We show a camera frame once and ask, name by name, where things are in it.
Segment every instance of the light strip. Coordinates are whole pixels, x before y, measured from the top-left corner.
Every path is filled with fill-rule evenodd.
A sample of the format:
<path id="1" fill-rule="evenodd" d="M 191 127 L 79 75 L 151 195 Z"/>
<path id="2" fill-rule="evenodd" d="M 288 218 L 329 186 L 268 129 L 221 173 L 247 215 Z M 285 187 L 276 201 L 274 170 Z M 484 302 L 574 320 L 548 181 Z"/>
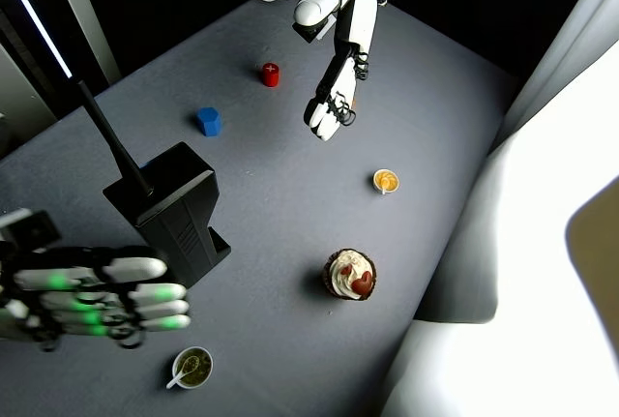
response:
<path id="1" fill-rule="evenodd" d="M 65 75 L 68 78 L 71 78 L 72 74 L 71 74 L 71 71 L 69 70 L 69 67 L 65 63 L 65 60 L 60 55 L 60 52 L 58 52 L 58 48 L 56 47 L 54 42 L 49 37 L 49 34 L 47 33 L 47 30 L 45 30 L 45 27 L 43 27 L 43 24 L 41 23 L 41 20 L 39 19 L 39 16 L 37 15 L 37 13 L 35 13 L 35 10 L 32 8 L 32 5 L 30 4 L 30 1 L 28 1 L 28 0 L 20 0 L 20 1 L 21 1 L 21 4 L 23 4 L 23 7 L 26 8 L 26 11 L 30 15 L 30 18 L 32 18 L 32 21 L 35 22 L 35 25 L 39 29 L 39 33 L 41 33 L 41 36 L 43 37 L 43 39 L 47 43 L 47 46 L 49 47 L 49 50 L 51 51 L 51 53 L 56 58 L 56 61 L 60 65 L 62 71 L 65 73 Z"/>

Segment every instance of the small white bowl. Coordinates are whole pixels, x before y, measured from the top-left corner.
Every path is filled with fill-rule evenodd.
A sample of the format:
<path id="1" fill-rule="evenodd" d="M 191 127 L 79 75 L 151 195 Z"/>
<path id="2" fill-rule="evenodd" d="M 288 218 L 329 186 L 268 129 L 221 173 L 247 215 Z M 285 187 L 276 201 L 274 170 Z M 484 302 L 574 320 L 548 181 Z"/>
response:
<path id="1" fill-rule="evenodd" d="M 383 189 L 382 189 L 382 188 L 380 188 L 380 185 L 376 183 L 376 177 L 378 176 L 378 174 L 379 174 L 379 173 L 382 173 L 382 172 L 389 172 L 389 173 L 393 173 L 393 174 L 394 174 L 394 176 L 396 177 L 396 180 L 398 180 L 398 182 L 396 183 L 396 187 L 395 187 L 395 188 L 393 188 L 392 190 L 385 190 L 385 194 L 389 194 L 389 193 L 394 193 L 394 192 L 396 192 L 396 191 L 398 190 L 398 188 L 399 188 L 399 177 L 398 177 L 398 175 L 397 175 L 395 172 L 393 172 L 392 170 L 390 170 L 390 169 L 388 169 L 388 168 L 381 168 L 380 170 L 376 170 L 376 171 L 374 172 L 374 176 L 373 176 L 373 177 L 372 177 L 372 179 L 371 179 L 371 183 L 373 183 L 373 184 L 374 184 L 374 187 L 376 188 L 376 190 L 377 190 L 378 192 L 383 193 Z"/>
<path id="2" fill-rule="evenodd" d="M 181 352 L 179 352 L 176 355 L 176 359 L 174 359 L 174 363 L 172 364 L 172 377 L 174 377 L 174 375 L 175 375 L 174 372 L 176 371 L 176 366 L 178 366 L 178 361 L 181 360 L 181 357 L 183 356 L 183 354 L 185 354 L 188 351 L 191 351 L 192 349 L 199 349 L 201 351 L 206 352 L 206 355 L 209 356 L 209 360 L 211 361 L 211 370 L 209 370 L 209 374 L 206 375 L 206 378 L 204 378 L 204 381 L 202 381 L 202 383 L 200 383 L 199 385 L 189 386 L 189 385 L 186 385 L 185 383 L 183 383 L 182 380 L 177 383 L 178 386 L 180 386 L 181 388 L 184 388 L 186 390 L 194 390 L 195 388 L 199 388 L 204 383 L 206 383 L 208 381 L 209 377 L 213 374 L 213 356 L 211 356 L 211 353 L 209 351 L 207 351 L 206 349 L 204 349 L 203 347 L 192 346 L 192 347 L 188 347 L 187 349 L 183 349 Z"/>

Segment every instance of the black device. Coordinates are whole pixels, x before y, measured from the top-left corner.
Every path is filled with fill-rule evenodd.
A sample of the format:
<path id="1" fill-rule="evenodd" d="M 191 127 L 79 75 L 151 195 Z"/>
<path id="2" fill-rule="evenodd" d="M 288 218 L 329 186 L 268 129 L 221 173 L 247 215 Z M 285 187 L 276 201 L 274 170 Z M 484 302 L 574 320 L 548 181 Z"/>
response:
<path id="1" fill-rule="evenodd" d="M 169 279 L 189 288 L 230 253 L 208 226 L 220 195 L 215 170 L 183 142 L 139 168 L 86 84 L 79 81 L 77 86 L 123 176 L 103 194 L 149 246 L 167 255 Z"/>

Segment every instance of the tabletop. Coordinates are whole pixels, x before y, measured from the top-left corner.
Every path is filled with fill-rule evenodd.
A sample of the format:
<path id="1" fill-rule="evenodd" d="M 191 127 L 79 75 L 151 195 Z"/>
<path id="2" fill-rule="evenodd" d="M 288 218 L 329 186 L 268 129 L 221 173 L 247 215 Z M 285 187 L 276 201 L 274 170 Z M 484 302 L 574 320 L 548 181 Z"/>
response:
<path id="1" fill-rule="evenodd" d="M 293 9 L 250 1 L 98 96 L 139 164 L 185 141 L 215 169 L 211 225 L 232 253 L 190 290 L 192 325 L 137 350 L 85 337 L 53 353 L 1 343 L 3 415 L 340 416 L 372 400 L 514 81 L 419 20 L 379 9 L 357 120 L 325 143 L 303 112 L 333 43 L 306 44 Z M 276 88 L 258 76 L 269 61 L 280 66 Z M 204 106 L 221 114 L 217 137 L 193 122 Z M 387 196 L 370 182 L 383 167 L 400 179 Z M 79 109 L 0 163 L 0 212 L 46 210 L 64 245 L 139 244 L 102 194 L 119 176 Z M 320 284 L 341 248 L 375 262 L 365 302 Z M 189 345 L 213 354 L 213 374 L 199 390 L 166 391 L 171 360 Z"/>

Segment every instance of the chocolate heart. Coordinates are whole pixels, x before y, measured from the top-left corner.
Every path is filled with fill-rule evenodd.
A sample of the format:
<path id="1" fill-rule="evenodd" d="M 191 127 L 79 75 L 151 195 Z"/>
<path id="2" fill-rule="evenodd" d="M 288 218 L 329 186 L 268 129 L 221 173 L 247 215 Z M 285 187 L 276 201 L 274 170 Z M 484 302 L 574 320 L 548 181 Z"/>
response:
<path id="1" fill-rule="evenodd" d="M 355 280 L 352 283 L 351 287 L 355 293 L 361 296 L 366 296 L 371 291 L 372 284 L 373 280 L 371 279 L 371 273 L 366 271 L 360 279 Z"/>

